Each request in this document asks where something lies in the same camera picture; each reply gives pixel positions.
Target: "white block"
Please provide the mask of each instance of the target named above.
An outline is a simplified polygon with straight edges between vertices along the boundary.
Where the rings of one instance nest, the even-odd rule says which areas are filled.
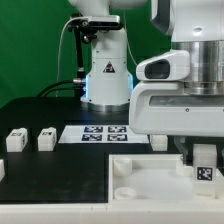
[[[153,151],[165,152],[168,148],[168,137],[166,135],[150,135],[150,143]]]
[[[0,182],[5,176],[4,160],[0,160]]]
[[[120,158],[114,159],[114,175],[118,177],[126,177],[132,173],[132,159]]]
[[[194,193],[216,197],[217,150],[215,145],[194,145]]]
[[[28,142],[27,129],[13,129],[6,138],[7,152],[22,152]]]
[[[53,151],[57,142],[57,132],[55,128],[43,129],[38,136],[39,151]]]

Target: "green backdrop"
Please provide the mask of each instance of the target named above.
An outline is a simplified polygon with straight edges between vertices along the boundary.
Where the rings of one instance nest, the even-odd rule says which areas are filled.
[[[0,0],[0,107],[18,97],[36,96],[56,82],[61,30],[76,10],[67,0]],[[123,19],[123,12],[112,11]],[[132,53],[137,62],[170,48],[170,38],[150,24],[150,1],[126,11]],[[61,80],[76,75],[73,34],[66,32],[62,50]],[[85,69],[91,66],[90,46],[83,49]],[[128,69],[135,66],[128,56]]]

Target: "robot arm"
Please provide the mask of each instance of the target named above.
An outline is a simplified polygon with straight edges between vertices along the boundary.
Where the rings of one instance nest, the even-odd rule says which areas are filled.
[[[172,35],[174,29],[174,14],[171,0],[151,0],[151,21],[163,34]]]
[[[83,16],[108,16],[109,9],[133,9],[144,5],[147,0],[69,0]]]

